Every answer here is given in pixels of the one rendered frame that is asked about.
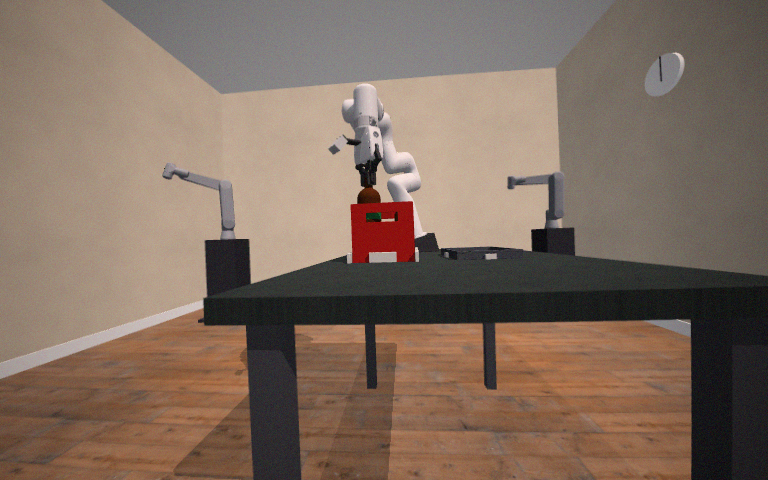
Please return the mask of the red divided crate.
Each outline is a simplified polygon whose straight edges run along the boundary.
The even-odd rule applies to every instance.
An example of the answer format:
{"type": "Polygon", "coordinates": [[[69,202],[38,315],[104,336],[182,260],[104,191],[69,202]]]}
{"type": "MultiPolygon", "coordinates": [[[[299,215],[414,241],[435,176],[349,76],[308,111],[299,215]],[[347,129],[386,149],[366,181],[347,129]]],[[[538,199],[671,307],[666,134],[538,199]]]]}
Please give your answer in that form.
{"type": "Polygon", "coordinates": [[[369,263],[370,252],[396,252],[397,262],[415,261],[413,201],[351,205],[352,262],[369,263]],[[380,213],[381,219],[398,221],[366,222],[366,213],[380,213]]]}

